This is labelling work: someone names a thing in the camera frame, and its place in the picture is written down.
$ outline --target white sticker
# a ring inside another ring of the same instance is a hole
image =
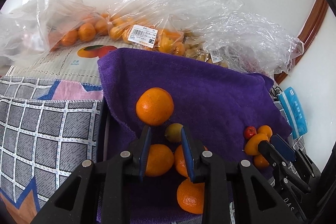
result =
[[[218,50],[210,51],[210,55],[211,55],[212,63],[217,63],[217,62],[223,61],[223,58],[219,54]]]
[[[128,36],[128,41],[154,48],[154,42],[157,34],[158,31],[155,29],[141,25],[134,25]]]

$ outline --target white stripe on blue package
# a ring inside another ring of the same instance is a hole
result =
[[[307,121],[295,90],[290,86],[278,96],[287,115],[290,126],[293,128],[293,139],[307,133]]]

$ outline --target green fruit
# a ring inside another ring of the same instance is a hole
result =
[[[178,143],[181,141],[181,128],[183,125],[180,123],[172,123],[171,125],[167,126],[165,131],[165,137],[171,143]]]

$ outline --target barcode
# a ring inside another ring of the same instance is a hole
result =
[[[218,50],[211,51],[211,55],[219,55],[219,51]]]
[[[138,36],[142,37],[145,34],[145,32],[137,30],[137,29],[134,29],[133,32],[132,32],[132,34],[135,34],[135,35],[138,35]]]

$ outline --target pink fabric patch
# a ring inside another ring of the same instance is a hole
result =
[[[52,100],[102,100],[103,91],[86,91],[79,82],[61,81]]]

